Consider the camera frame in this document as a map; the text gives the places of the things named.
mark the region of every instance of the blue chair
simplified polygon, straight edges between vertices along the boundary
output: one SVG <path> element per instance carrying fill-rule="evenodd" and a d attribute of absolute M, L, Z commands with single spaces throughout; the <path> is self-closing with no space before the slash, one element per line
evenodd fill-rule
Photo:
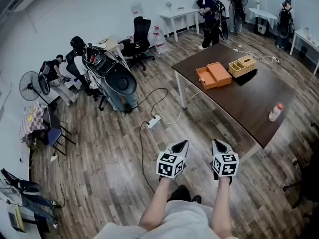
<path fill-rule="evenodd" d="M 61 125 L 60 125 L 60 121 L 58 119 L 58 117 L 53 113 L 53 111 L 51 110 L 51 108 L 47 108 L 48 111 L 48 116 L 49 116 L 49 124 L 50 124 L 50 129 L 47 131 L 47 140 L 48 140 L 48 144 L 50 146 L 52 146 L 53 148 L 55 148 L 57 151 L 59 151 L 60 153 L 62 153 L 64 156 L 66 156 L 66 154 L 64 152 L 62 152 L 61 150 L 59 150 L 55 144 L 59 144 L 62 146 L 62 144 L 59 142 L 59 138 L 62 136 L 65 139 L 67 139 L 68 141 L 70 141 L 71 143 L 73 143 L 74 145 L 76 145 L 75 142 L 73 142 L 71 139 L 67 138 L 63 133 L 62 133 L 62 129 L 61 129 Z"/>

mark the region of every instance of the foot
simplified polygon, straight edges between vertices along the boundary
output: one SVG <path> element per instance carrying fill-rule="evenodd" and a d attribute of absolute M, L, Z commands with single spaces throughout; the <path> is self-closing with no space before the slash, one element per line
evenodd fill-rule
<path fill-rule="evenodd" d="M 201 204 L 201 196 L 199 196 L 199 195 L 194 196 L 194 198 L 191 201 L 196 202 L 198 204 Z"/>
<path fill-rule="evenodd" d="M 79 93 L 76 93 L 75 98 L 74 98 L 74 100 L 72 100 L 72 102 L 74 103 L 78 99 L 78 97 L 79 97 Z"/>
<path fill-rule="evenodd" d="M 208 47 L 207 47 L 207 48 L 203 48 L 203 46 L 200 45 L 198 48 L 199 48 L 200 50 L 204 50 L 204 49 L 207 49 Z"/>
<path fill-rule="evenodd" d="M 58 222 L 55 222 L 55 223 L 53 223 L 52 225 L 53 225 L 53 228 L 54 228 L 54 229 L 58 229 L 58 227 L 59 227 Z"/>

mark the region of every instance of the table leg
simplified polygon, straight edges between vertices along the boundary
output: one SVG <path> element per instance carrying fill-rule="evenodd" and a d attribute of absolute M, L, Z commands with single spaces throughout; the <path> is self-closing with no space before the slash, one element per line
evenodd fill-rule
<path fill-rule="evenodd" d="M 239 159 L 239 163 L 242 164 L 246 160 L 248 160 L 252 155 L 254 155 L 258 150 L 260 150 L 262 147 L 255 143 L 255 145 L 243 156 L 241 159 Z"/>
<path fill-rule="evenodd" d="M 172 26 L 173 31 L 174 31 L 175 42 L 178 42 L 178 37 L 177 37 L 177 31 L 176 31 L 174 18 L 171 18 L 170 22 L 171 22 L 171 26 Z"/>
<path fill-rule="evenodd" d="M 198 12 L 195 12 L 196 31 L 199 34 Z"/>
<path fill-rule="evenodd" d="M 187 108 L 187 102 L 186 102 L 186 94 L 185 94 L 185 87 L 182 76 L 175 71 L 176 81 L 178 85 L 179 95 L 180 95 L 180 105 L 186 109 Z"/>
<path fill-rule="evenodd" d="M 295 46 L 295 42 L 296 42 L 296 33 L 294 34 L 294 40 L 293 40 L 293 44 L 292 44 L 292 46 L 291 46 L 290 55 L 292 55 L 292 54 L 293 54 L 294 46 Z"/>
<path fill-rule="evenodd" d="M 315 69 L 315 71 L 314 71 L 314 75 L 316 75 L 316 72 L 317 72 L 317 70 L 318 70 L 318 67 L 319 67 L 319 60 L 318 60 L 318 63 L 317 63 L 316 69 Z"/>
<path fill-rule="evenodd" d="M 186 29 L 189 30 L 189 25 L 187 24 L 187 15 L 183 17 Z"/>

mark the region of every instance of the black office chair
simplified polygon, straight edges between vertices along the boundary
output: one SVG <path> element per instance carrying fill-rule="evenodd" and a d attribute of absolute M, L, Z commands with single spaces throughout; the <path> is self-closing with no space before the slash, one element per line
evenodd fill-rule
<path fill-rule="evenodd" d="M 73 143 L 74 145 L 76 145 L 76 143 L 74 141 L 70 140 L 69 138 L 67 138 L 64 134 L 62 134 L 61 128 L 63 128 L 63 127 L 60 125 L 60 121 L 59 121 L 58 117 L 53 113 L 51 108 L 48 107 L 46 109 L 46 111 L 44 112 L 44 115 L 43 115 L 43 119 L 46 121 L 49 121 L 49 125 L 50 125 L 50 128 L 47 131 L 48 144 L 50 146 L 52 146 L 54 149 L 56 149 L 57 151 L 59 151 L 60 153 L 62 153 L 64 156 L 66 156 L 63 151 L 59 150 L 55 146 L 56 143 L 62 146 L 62 144 L 59 142 L 59 138 L 62 136 L 65 139 L 67 139 L 68 141 L 70 141 L 71 143 Z"/>
<path fill-rule="evenodd" d="M 150 47 L 150 42 L 148 40 L 150 26 L 151 21 L 149 19 L 136 17 L 134 19 L 134 43 L 131 43 L 131 40 L 129 39 L 118 42 L 119 44 L 124 44 L 124 49 L 121 51 L 123 56 L 133 57 L 133 59 L 130 60 L 130 66 L 132 67 L 136 63 L 139 63 L 142 66 L 143 71 L 146 70 L 146 67 L 143 63 L 144 59 L 152 58 L 155 60 L 154 56 L 145 54 Z"/>
<path fill-rule="evenodd" d="M 312 123 L 311 126 L 315 126 L 316 129 L 319 130 L 319 127 L 315 123 Z M 318 173 L 319 154 L 314 153 L 311 156 L 309 165 L 306 167 L 302 167 L 299 164 L 298 160 L 294 161 L 294 165 L 298 165 L 300 167 L 301 174 L 302 174 L 302 180 L 299 182 L 296 182 L 292 185 L 283 187 L 283 191 L 285 192 L 287 189 L 289 189 L 291 187 L 295 187 L 297 185 L 301 186 L 299 198 L 294 203 L 293 209 L 296 208 L 300 204 L 303 197 L 306 197 L 308 200 L 318 203 L 319 202 L 319 189 L 316 186 L 316 183 L 318 183 L 318 181 L 319 181 L 319 173 Z"/>

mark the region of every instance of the orange box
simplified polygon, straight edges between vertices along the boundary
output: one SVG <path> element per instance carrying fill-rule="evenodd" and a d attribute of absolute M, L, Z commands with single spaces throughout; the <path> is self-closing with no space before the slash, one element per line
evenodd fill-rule
<path fill-rule="evenodd" d="M 208 70 L 211 72 L 211 74 L 216 79 L 219 87 L 227 85 L 227 84 L 231 84 L 230 74 L 226 71 L 226 69 L 219 62 L 209 64 L 209 65 L 207 65 L 207 67 L 208 67 Z"/>
<path fill-rule="evenodd" d="M 208 67 L 202 67 L 196 69 L 197 76 L 202 83 L 204 89 L 208 90 L 211 88 L 218 87 L 218 83 L 211 72 L 208 70 Z"/>

